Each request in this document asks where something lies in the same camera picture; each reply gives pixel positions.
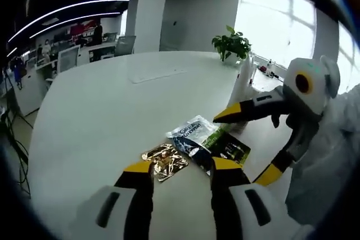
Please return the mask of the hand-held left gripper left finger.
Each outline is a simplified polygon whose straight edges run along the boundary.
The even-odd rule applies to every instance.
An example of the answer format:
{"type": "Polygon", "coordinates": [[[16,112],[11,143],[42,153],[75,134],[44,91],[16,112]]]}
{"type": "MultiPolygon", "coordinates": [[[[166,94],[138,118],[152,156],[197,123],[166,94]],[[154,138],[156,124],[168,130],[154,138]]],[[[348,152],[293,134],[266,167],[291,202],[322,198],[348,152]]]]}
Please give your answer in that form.
{"type": "Polygon", "coordinates": [[[75,239],[148,239],[154,176],[150,161],[124,169],[114,185],[96,191],[77,209],[75,239]]]}

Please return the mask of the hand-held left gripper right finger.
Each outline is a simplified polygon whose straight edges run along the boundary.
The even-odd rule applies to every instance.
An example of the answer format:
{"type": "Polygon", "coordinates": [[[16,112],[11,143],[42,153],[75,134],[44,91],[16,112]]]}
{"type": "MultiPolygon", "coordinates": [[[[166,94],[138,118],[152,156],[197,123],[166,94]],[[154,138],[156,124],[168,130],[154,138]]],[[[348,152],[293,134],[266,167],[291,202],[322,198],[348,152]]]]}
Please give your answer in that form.
{"type": "Polygon", "coordinates": [[[249,182],[232,160],[212,158],[210,187],[217,239],[307,239],[314,230],[291,218],[284,203],[249,182]]]}

